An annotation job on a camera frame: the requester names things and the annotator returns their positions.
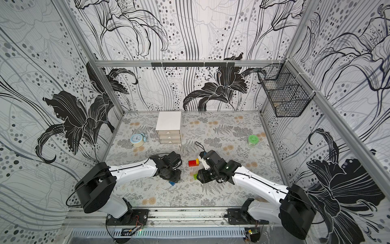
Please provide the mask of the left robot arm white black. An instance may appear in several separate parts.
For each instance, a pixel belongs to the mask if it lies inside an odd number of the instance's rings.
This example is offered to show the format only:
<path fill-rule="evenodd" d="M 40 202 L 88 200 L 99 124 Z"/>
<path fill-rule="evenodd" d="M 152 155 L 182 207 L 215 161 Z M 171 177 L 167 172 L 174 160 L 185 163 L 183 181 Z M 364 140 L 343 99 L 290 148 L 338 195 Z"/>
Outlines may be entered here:
<path fill-rule="evenodd" d="M 117 197 L 113 190 L 131 181 L 155 176 L 178 183 L 181 165 L 181 156 L 174 151 L 121 166 L 100 162 L 76 184 L 75 193 L 86 214 L 101 211 L 117 220 L 130 218 L 132 206 L 125 198 Z"/>

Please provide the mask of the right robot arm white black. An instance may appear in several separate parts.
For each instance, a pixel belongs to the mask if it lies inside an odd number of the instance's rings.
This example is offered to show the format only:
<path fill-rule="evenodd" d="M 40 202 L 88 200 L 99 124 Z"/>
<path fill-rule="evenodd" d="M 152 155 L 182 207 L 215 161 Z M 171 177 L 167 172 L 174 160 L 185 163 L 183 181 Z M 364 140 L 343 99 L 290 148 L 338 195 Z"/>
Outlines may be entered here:
<path fill-rule="evenodd" d="M 240 208 L 228 209 L 225 217 L 229 224 L 269 222 L 282 225 L 288 233 L 300 240 L 307 237 L 317 210 L 301 187 L 271 182 L 235 161 L 225 162 L 221 159 L 214 163 L 211 158 L 200 161 L 204 167 L 198 171 L 197 179 L 201 183 L 228 182 L 265 199 L 265 202 L 260 202 L 249 198 Z"/>

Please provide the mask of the red lego brick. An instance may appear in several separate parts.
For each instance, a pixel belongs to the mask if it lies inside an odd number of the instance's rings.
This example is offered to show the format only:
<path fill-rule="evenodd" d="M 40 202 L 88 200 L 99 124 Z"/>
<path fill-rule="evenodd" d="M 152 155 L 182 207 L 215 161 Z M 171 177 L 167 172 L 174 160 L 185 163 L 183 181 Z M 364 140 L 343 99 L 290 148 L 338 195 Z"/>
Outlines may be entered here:
<path fill-rule="evenodd" d="M 188 165 L 189 165 L 189 167 L 196 167 L 197 165 L 196 165 L 196 160 L 190 160 L 189 162 L 188 162 Z"/>

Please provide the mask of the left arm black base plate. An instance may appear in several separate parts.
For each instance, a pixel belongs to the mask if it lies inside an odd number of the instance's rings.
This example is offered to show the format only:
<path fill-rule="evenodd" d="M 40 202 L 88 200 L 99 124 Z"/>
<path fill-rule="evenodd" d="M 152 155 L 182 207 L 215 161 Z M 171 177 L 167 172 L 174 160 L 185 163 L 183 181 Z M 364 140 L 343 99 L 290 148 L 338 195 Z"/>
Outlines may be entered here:
<path fill-rule="evenodd" d="M 108 215 L 107 226 L 144 226 L 148 220 L 149 209 L 133 209 L 116 219 Z"/>

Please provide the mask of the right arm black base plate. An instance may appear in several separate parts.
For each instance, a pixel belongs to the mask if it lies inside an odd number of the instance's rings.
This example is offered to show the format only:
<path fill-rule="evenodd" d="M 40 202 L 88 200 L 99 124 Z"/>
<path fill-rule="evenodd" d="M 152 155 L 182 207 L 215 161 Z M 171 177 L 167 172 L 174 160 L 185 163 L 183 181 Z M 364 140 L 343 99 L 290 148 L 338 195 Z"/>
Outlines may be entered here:
<path fill-rule="evenodd" d="M 268 225 L 269 221 L 255 220 L 248 212 L 238 208 L 228 208 L 224 215 L 230 225 Z"/>

